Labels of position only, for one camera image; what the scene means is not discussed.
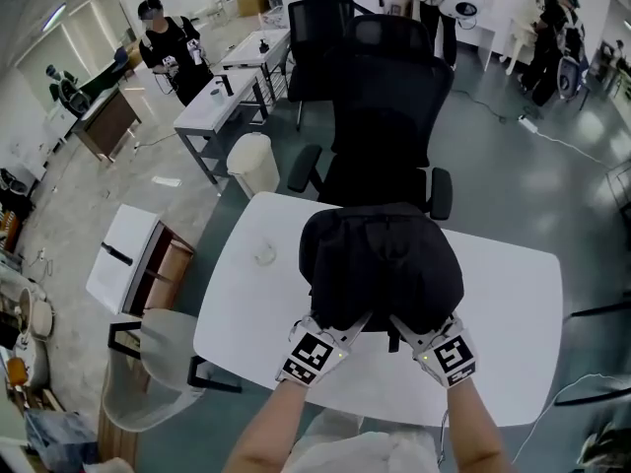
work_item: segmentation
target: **forearm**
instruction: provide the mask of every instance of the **forearm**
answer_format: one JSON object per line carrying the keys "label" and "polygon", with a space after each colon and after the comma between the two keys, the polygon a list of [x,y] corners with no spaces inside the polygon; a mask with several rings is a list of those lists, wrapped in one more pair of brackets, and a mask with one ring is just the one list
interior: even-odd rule
{"label": "forearm", "polygon": [[511,471],[500,432],[471,378],[448,390],[450,438],[461,473]]}
{"label": "forearm", "polygon": [[280,471],[294,446],[307,389],[291,381],[278,384],[245,428],[224,473]]}

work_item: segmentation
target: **hand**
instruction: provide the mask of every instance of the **hand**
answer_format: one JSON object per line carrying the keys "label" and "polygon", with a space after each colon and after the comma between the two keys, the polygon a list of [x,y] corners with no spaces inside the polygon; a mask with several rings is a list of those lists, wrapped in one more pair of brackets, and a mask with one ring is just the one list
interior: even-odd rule
{"label": "hand", "polygon": [[290,332],[289,353],[283,356],[276,380],[291,380],[304,387],[314,386],[350,354],[352,341],[348,344],[338,342],[336,333],[335,330],[322,330],[315,320],[305,316]]}
{"label": "hand", "polygon": [[414,361],[443,387],[449,389],[475,373],[475,348],[457,316],[425,335],[415,334],[394,315],[390,320],[412,347]]}

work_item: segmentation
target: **wrist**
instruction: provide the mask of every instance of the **wrist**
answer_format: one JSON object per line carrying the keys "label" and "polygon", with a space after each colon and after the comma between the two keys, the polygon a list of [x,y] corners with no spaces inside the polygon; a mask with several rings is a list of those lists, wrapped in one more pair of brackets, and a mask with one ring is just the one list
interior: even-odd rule
{"label": "wrist", "polygon": [[285,392],[291,392],[293,394],[303,394],[305,396],[307,396],[307,391],[309,390],[306,385],[302,385],[301,383],[298,383],[290,378],[284,378],[280,382],[278,382],[276,389],[280,389]]}

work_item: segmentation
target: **power strip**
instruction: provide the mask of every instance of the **power strip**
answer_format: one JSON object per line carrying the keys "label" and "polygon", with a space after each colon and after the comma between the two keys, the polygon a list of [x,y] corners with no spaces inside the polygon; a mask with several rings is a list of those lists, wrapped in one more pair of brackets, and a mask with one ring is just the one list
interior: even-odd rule
{"label": "power strip", "polygon": [[525,115],[520,115],[517,121],[521,126],[523,126],[530,133],[539,132],[539,128],[537,128],[536,125],[532,121],[530,121]]}

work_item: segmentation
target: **box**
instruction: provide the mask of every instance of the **box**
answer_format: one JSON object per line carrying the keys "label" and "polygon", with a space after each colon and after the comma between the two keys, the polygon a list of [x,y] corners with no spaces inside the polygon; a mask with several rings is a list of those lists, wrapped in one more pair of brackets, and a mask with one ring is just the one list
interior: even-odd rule
{"label": "box", "polygon": [[412,17],[412,0],[392,0],[390,4],[390,14],[392,16]]}
{"label": "box", "polygon": [[256,16],[269,9],[267,0],[237,0],[240,16]]}

